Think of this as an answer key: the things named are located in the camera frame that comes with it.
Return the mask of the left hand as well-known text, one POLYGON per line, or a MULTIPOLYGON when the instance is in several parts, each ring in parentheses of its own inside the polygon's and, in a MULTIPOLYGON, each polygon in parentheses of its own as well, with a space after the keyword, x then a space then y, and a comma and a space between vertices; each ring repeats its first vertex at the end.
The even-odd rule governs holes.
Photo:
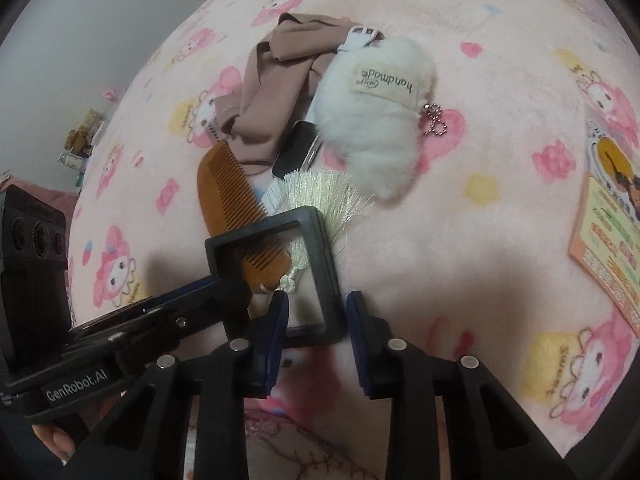
POLYGON ((76 444, 74 440, 61 428, 51 424, 37 424, 32 425, 32 431, 42 444, 63 464, 66 464, 75 453, 76 444))

